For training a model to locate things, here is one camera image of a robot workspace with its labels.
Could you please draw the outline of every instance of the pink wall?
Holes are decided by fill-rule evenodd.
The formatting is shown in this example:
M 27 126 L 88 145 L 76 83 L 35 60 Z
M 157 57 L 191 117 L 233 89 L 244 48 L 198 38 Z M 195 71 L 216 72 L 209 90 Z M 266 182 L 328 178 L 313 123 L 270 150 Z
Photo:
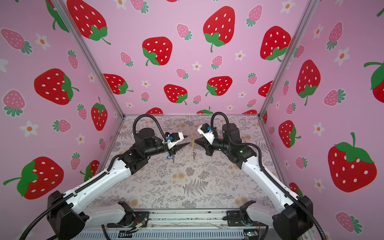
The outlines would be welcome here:
M 384 75 L 383 66 L 364 64 L 383 62 L 384 16 L 377 16 L 383 7 L 378 0 L 321 2 L 301 40 L 303 48 L 292 58 L 268 108 L 266 127 L 287 180 L 313 201 L 315 217 L 333 240 L 382 235 L 377 214 L 384 212 L 379 190 L 384 168 Z M 337 41 L 330 51 L 329 39 Z M 311 88 L 303 91 L 305 84 Z M 371 84 L 379 86 L 371 90 Z M 296 137 L 301 136 L 294 145 L 289 141 L 294 137 L 292 124 Z M 291 133 L 288 137 L 285 130 Z
M 105 153 L 99 139 L 104 139 L 107 148 L 118 124 L 114 108 L 99 83 L 90 82 L 91 70 L 73 38 L 57 22 L 54 30 L 53 22 L 45 1 L 6 1 L 0 10 L 0 95 L 6 109 L 0 114 L 0 176 L 1 182 L 22 177 L 1 185 L 2 239 L 20 235 L 23 226 L 46 209 L 47 197 L 53 191 L 64 192 L 82 183 L 84 175 L 80 171 L 89 174 L 87 165 L 101 161 Z M 32 53 L 23 54 L 20 48 L 32 49 Z M 68 59 L 67 52 L 71 49 L 76 58 Z M 79 92 L 73 89 L 71 101 L 68 101 L 71 88 L 64 73 L 72 87 L 79 89 Z M 108 113 L 101 131 L 91 119 L 91 109 L 99 102 L 98 97 Z M 78 104 L 83 104 L 86 114 L 82 110 L 79 115 Z M 70 124 L 69 130 L 62 119 Z M 61 121 L 59 128 L 55 128 L 58 131 L 52 127 L 56 120 Z M 54 234 L 45 218 L 32 232 L 30 240 L 47 239 Z
M 259 111 L 265 100 L 265 94 L 260 95 L 259 89 L 261 92 L 265 86 L 270 86 L 280 65 L 276 56 L 283 54 L 279 51 L 289 44 L 289 35 L 294 34 L 307 4 L 307 0 L 293 3 L 291 0 L 85 2 L 68 0 L 67 6 L 102 72 L 109 74 L 110 81 L 114 74 L 115 79 L 127 82 L 128 91 L 123 92 L 116 81 L 111 83 L 112 90 L 117 93 L 116 99 L 127 114 L 145 113 L 152 108 L 160 108 L 166 114 L 197 113 L 204 109 L 225 113 Z M 218 40 L 210 36 L 216 32 L 220 34 Z M 263 41 L 264 35 L 269 41 L 268 46 Z M 273 60 L 264 60 L 275 48 Z M 251 73 L 256 74 L 257 80 L 253 75 L 249 76 Z M 216 91 L 211 89 L 218 96 L 207 90 L 211 78 L 214 78 L 211 85 L 214 87 L 216 84 L 220 87 L 220 82 L 227 80 Z M 168 84 L 176 85 L 178 89 L 167 86 L 166 91 L 170 93 L 166 94 L 164 87 Z M 183 95 L 181 103 L 175 103 L 178 99 L 173 93 L 176 97 Z

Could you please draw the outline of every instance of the floral patterned surface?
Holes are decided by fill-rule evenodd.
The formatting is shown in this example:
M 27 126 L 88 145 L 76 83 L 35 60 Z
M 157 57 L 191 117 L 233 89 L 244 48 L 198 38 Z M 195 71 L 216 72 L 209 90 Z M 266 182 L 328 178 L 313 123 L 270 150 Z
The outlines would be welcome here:
M 132 124 L 136 116 L 128 116 L 120 131 L 108 159 L 129 149 L 134 143 Z M 211 116 L 156 116 L 164 132 L 183 132 L 188 137 L 184 142 L 192 141 L 192 134 L 200 138 L 197 127 L 210 122 Z M 240 129 L 243 142 L 252 142 L 260 146 L 263 163 L 274 174 L 269 150 L 256 116 L 229 116 Z M 225 123 L 221 116 L 215 118 L 215 126 L 221 129 Z M 137 132 L 144 127 L 151 127 L 155 135 L 160 136 L 153 120 L 142 118 Z M 272 207 L 272 202 L 258 184 L 221 152 L 212 157 L 205 150 L 195 145 L 196 157 L 193 160 L 192 144 L 179 151 L 175 158 L 166 159 L 166 154 L 151 157 L 148 164 L 137 173 L 117 183 L 93 202 L 94 207 L 107 206 L 126 201 L 132 208 L 238 208 L 249 200 L 256 200 Z

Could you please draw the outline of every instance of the strawberry wallpaper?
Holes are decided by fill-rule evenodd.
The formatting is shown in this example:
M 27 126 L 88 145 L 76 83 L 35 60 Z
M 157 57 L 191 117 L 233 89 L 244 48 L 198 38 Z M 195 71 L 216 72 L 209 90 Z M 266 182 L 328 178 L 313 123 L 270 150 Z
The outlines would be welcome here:
M 0 9 L 3 239 L 96 172 L 118 118 L 50 0 Z M 28 239 L 54 235 L 46 219 Z
M 126 114 L 256 113 L 307 0 L 67 0 Z
M 381 236 L 383 7 L 321 1 L 264 115 L 290 188 L 313 201 L 327 239 Z

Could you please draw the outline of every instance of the white flower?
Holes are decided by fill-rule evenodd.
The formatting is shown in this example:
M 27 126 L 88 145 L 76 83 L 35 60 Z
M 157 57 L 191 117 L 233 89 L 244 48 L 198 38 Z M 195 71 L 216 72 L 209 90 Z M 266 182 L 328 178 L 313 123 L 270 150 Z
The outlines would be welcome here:
M 338 52 L 337 52 L 337 57 L 335 58 L 335 63 L 336 62 L 339 62 L 339 66 L 341 66 L 342 64 L 343 64 L 343 62 L 344 62 L 344 60 L 347 60 L 347 59 L 349 59 L 349 54 L 348 54 L 348 51 L 349 51 L 349 47 L 347 47 L 346 49 L 344 49 L 344 51 L 343 50 L 339 50 Z
M 85 136 L 81 135 L 81 133 L 79 133 L 79 137 L 76 138 L 76 140 L 78 141 L 78 145 L 84 143 L 84 138 Z
M 327 240 L 332 240 L 328 231 L 324 232 L 324 233 L 325 233 L 325 237 L 327 238 Z
M 341 6 L 343 2 L 344 0 L 336 0 L 335 4 L 339 4 L 339 6 Z
M 288 160 L 285 160 L 284 161 L 284 166 L 288 169 L 288 167 L 290 167 L 291 165 L 289 165 L 289 163 L 288 163 Z
M 145 88 L 148 88 L 148 86 L 150 86 L 148 81 L 143 81 L 143 80 L 141 80 L 141 85 L 144 86 Z
M 40 36 L 38 33 L 36 33 L 36 43 L 41 45 L 41 47 L 46 50 L 47 48 L 50 48 L 51 45 L 47 42 L 47 37 L 46 36 Z
M 321 122 L 317 125 L 314 124 L 313 127 L 314 127 L 313 133 L 314 134 L 317 133 L 317 135 L 319 135 L 319 137 L 321 137 L 321 133 L 324 132 L 324 130 L 325 130 L 325 128 L 321 127 Z
M 26 230 L 27 227 L 28 227 L 27 225 L 24 225 L 24 226 L 23 226 L 23 230 L 22 230 L 21 233 L 15 238 L 16 240 L 19 240 L 19 239 L 20 239 L 20 237 L 22 236 L 23 232 Z M 31 237 L 31 236 L 33 236 L 33 232 L 32 232 L 32 231 L 30 231 L 30 232 L 28 233 L 27 237 Z
M 3 71 L 3 72 L 7 72 L 7 70 L 5 69 L 5 65 L 8 64 L 8 61 L 5 60 L 5 59 L 0 59 L 0 71 Z
M 319 180 L 313 179 L 313 180 L 314 180 L 314 187 L 317 188 L 321 193 L 321 190 L 325 189 L 324 185 L 321 184 L 321 179 Z
M 127 8 L 125 7 L 125 3 L 127 2 L 127 0 L 113 0 L 115 3 L 116 3 L 116 7 L 117 9 L 124 9 L 126 10 Z
M 283 5 L 283 8 L 281 9 L 280 13 L 286 12 L 289 13 L 291 7 L 295 5 L 295 3 L 292 2 L 292 0 L 288 0 L 286 2 L 281 3 Z
M 192 67 L 194 71 L 195 70 L 200 71 L 201 64 L 199 64 L 199 62 L 196 62 L 195 64 L 192 64 Z
M 323 28 L 324 27 L 319 24 L 319 26 L 315 30 L 313 30 L 313 34 L 314 34 L 313 39 L 320 37 L 320 33 L 323 30 Z
M 245 53 L 243 53 L 243 50 L 240 50 L 240 52 L 235 53 L 235 56 L 236 56 L 235 60 L 240 60 L 240 61 L 242 61 L 242 60 L 243 60 L 243 57 L 245 56 Z
M 95 77 L 93 76 L 92 73 L 90 75 L 88 75 L 88 77 L 89 77 L 89 82 L 90 83 L 95 83 Z
M 34 124 L 34 125 L 32 125 L 32 123 L 31 123 L 31 121 L 27 121 L 26 122 L 26 126 L 21 126 L 20 127 L 20 129 L 21 130 L 23 130 L 23 131 L 25 131 L 25 133 L 24 133 L 24 135 L 26 136 L 26 137 L 28 137 L 29 135 L 37 135 L 37 131 L 36 131 L 36 129 L 37 129 L 37 127 L 38 127 L 39 125 L 37 125 L 37 124 Z
M 244 98 L 246 95 L 246 93 L 244 93 L 244 91 L 242 91 L 241 93 L 239 93 L 239 98 Z

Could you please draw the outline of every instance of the red strawberry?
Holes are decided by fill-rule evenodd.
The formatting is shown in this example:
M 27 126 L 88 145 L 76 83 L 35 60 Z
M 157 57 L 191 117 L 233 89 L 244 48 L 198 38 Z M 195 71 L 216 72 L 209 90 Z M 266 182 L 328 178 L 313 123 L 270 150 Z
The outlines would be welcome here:
M 67 0 L 67 7 L 81 35 L 95 41 L 107 36 L 107 23 L 96 9 L 82 0 Z
M 68 50 L 68 55 L 68 62 L 73 67 L 73 69 L 77 69 L 77 67 L 79 66 L 79 61 L 76 58 L 76 54 L 74 53 L 74 51 L 72 51 L 72 49 L 70 49 Z
M 20 50 L 22 53 L 28 55 L 32 53 L 32 46 L 28 41 L 24 41 L 24 38 L 20 33 L 6 28 L 2 28 L 0 32 L 12 48 Z
M 301 136 L 296 137 L 296 127 L 290 120 L 280 124 L 278 131 L 281 140 L 287 148 L 290 148 L 295 144 L 296 138 L 301 138 Z
M 271 126 L 271 127 L 269 128 L 269 134 L 272 135 L 272 134 L 274 134 L 274 133 L 275 133 L 275 127 L 274 127 L 274 126 Z
M 128 90 L 128 84 L 124 80 L 124 78 L 115 74 L 106 74 L 104 73 L 104 77 L 107 80 L 109 87 L 111 88 L 114 94 L 124 94 L 127 91 L 133 92 L 133 90 Z
M 288 93 L 288 90 L 289 90 L 289 81 L 288 80 L 285 80 L 285 82 L 284 82 L 284 87 L 283 87 L 283 95 L 285 96 L 285 95 L 287 95 L 287 93 Z
M 256 77 L 256 73 L 250 73 L 248 74 L 248 80 L 247 82 L 249 82 L 249 84 L 253 85 L 255 84 L 257 81 L 257 77 Z
M 371 77 L 371 90 L 373 92 L 373 96 L 380 102 L 384 103 L 384 63 L 377 62 L 369 62 L 365 63 L 364 67 L 369 65 L 380 65 L 378 69 L 376 69 Z
M 294 111 L 296 111 L 296 103 L 290 103 L 286 109 L 286 113 L 291 115 Z
M 77 105 L 77 111 L 79 111 L 79 117 L 82 120 L 87 119 L 87 110 L 84 108 L 84 105 L 82 104 Z
M 328 164 L 333 183 L 344 192 L 353 192 L 370 184 L 377 174 L 369 154 L 355 147 L 355 133 L 351 132 L 353 146 L 341 142 L 328 152 Z
M 131 4 L 136 11 L 140 11 L 142 14 L 149 12 L 149 6 L 144 0 L 131 0 Z
M 172 103 L 182 103 L 188 98 L 188 92 L 185 88 L 179 87 L 172 84 L 167 84 L 164 86 L 164 93 L 166 94 L 169 101 Z
M 59 25 L 59 27 L 61 29 L 63 29 L 66 32 L 69 32 L 67 26 L 65 26 L 65 24 L 64 24 L 63 20 L 61 19 L 59 13 L 57 13 L 56 8 L 53 6 L 51 0 L 46 0 L 45 3 L 47 5 L 48 12 L 55 19 L 53 21 L 53 25 L 52 25 L 53 30 L 56 30 L 55 29 L 55 24 L 56 24 L 56 21 L 57 21 L 57 24 Z
M 255 104 L 256 104 L 257 100 L 256 99 L 252 99 L 251 101 L 248 102 L 247 104 L 247 108 L 251 108 L 253 107 Z
M 151 108 L 146 114 L 163 114 L 163 111 L 160 108 Z
M 3 97 L 3 108 L 7 115 L 11 117 L 20 116 L 23 114 L 22 108 L 25 108 L 25 101 L 20 92 L 17 90 L 10 90 Z
M 265 111 L 265 114 L 263 116 L 264 124 L 266 124 L 267 119 L 268 119 L 268 113 Z
M 144 40 L 142 48 L 144 56 L 148 58 L 145 63 L 146 66 L 148 66 L 148 61 L 154 65 L 162 66 L 167 64 L 170 59 L 172 42 L 164 36 L 148 38 Z
M 263 97 L 266 97 L 266 95 L 268 94 L 269 92 L 269 89 L 271 88 L 271 85 L 272 85 L 272 82 L 273 81 L 270 81 L 264 85 L 262 85 L 260 88 L 259 88 L 259 95 L 263 96 Z
M 362 225 L 360 221 L 357 220 L 354 216 L 349 216 L 345 212 L 338 212 L 336 215 L 337 222 L 348 232 L 355 231 L 357 234 L 362 233 Z
M 256 25 L 256 22 L 260 20 L 262 16 L 262 11 L 263 11 L 263 6 L 260 4 L 249 11 L 248 18 L 246 21 L 247 27 L 251 28 L 254 25 Z
M 308 162 L 305 157 L 298 157 L 295 161 L 296 166 L 298 166 L 300 169 L 307 168 Z
M 35 90 L 43 98 L 59 105 L 68 104 L 73 97 L 71 80 L 60 69 L 53 68 L 35 79 Z
M 184 40 L 189 41 L 192 39 L 192 32 L 184 24 L 178 24 L 176 26 L 177 33 L 179 37 L 184 38 Z
M 330 91 L 324 98 L 324 104 L 334 107 L 336 104 L 341 104 L 345 100 L 347 94 L 343 89 Z
M 143 92 L 141 95 L 141 100 L 147 102 L 149 100 L 149 94 L 147 92 Z
M 213 96 L 221 96 L 226 93 L 229 87 L 232 85 L 232 78 L 228 76 L 214 77 L 207 82 L 207 94 L 211 93 Z
M 235 31 L 235 11 L 229 6 L 217 10 L 204 23 L 203 32 L 205 40 L 213 45 L 220 47 L 227 44 Z
M 299 197 L 302 197 L 302 196 L 303 196 L 303 193 L 301 192 L 300 188 L 297 186 L 296 183 L 291 182 L 291 183 L 289 184 L 289 188 L 290 188 L 293 192 L 295 192 L 297 195 L 299 195 Z
M 81 174 L 84 174 L 84 182 L 88 181 L 91 177 L 95 176 L 96 174 L 96 171 L 97 171 L 97 168 L 99 167 L 99 164 L 100 162 L 97 161 L 97 160 L 93 160 L 86 168 L 85 170 L 85 173 L 82 173 L 82 171 L 80 171 Z
M 306 60 L 301 66 L 296 83 L 296 92 L 301 98 L 306 98 L 304 106 L 307 106 L 308 96 L 314 94 L 320 84 L 320 71 L 312 62 Z
M 78 152 L 75 152 L 72 156 L 72 160 L 71 160 L 71 168 L 72 170 L 76 170 L 78 168 L 78 166 L 80 165 L 80 153 Z
M 216 70 L 219 68 L 219 66 L 223 63 L 223 56 L 221 55 L 218 55 L 216 57 L 214 57 L 214 59 L 212 59 L 212 64 L 211 64 L 211 68 L 213 70 Z
M 71 129 L 71 124 L 67 120 L 62 119 L 54 121 L 52 127 L 56 132 L 66 132 Z
M 95 103 L 91 109 L 91 117 L 96 130 L 101 131 L 107 122 L 108 112 L 105 106 L 101 104 L 100 98 L 99 102 Z
M 251 110 L 248 110 L 248 111 L 246 111 L 245 113 L 242 113 L 242 114 L 257 114 L 257 111 L 251 109 Z
M 178 68 L 176 69 L 176 73 L 179 78 L 182 78 L 184 80 L 189 78 L 188 73 L 184 69 Z
M 273 26 L 265 33 L 260 48 L 260 56 L 265 60 L 273 60 L 283 55 L 291 42 L 291 35 L 279 26 Z
M 124 62 L 126 66 L 130 68 L 133 67 L 132 58 L 128 54 L 126 54 L 125 52 L 121 52 L 120 58 L 121 58 L 121 61 Z
M 99 139 L 99 145 L 100 145 L 100 149 L 104 151 L 105 150 L 105 141 L 103 138 Z
M 331 51 L 334 49 L 337 45 L 337 41 L 341 38 L 343 34 L 343 23 L 338 22 L 336 25 L 333 27 L 332 31 L 330 32 L 328 36 L 329 42 L 327 42 L 327 49 Z
M 213 114 L 213 112 L 211 112 L 210 110 L 211 110 L 211 107 L 209 107 L 208 110 L 206 110 L 206 109 L 200 110 L 196 114 Z
M 36 199 L 56 188 L 63 177 L 64 171 L 57 163 L 47 157 L 38 157 L 25 165 L 21 177 L 9 179 L 3 185 L 20 179 L 17 191 L 26 199 Z
M 200 102 L 201 102 L 201 96 L 200 95 L 196 95 L 193 98 L 193 104 L 198 105 Z
M 304 53 L 304 46 L 300 45 L 298 48 L 296 48 L 295 52 L 293 53 L 294 58 L 299 58 Z

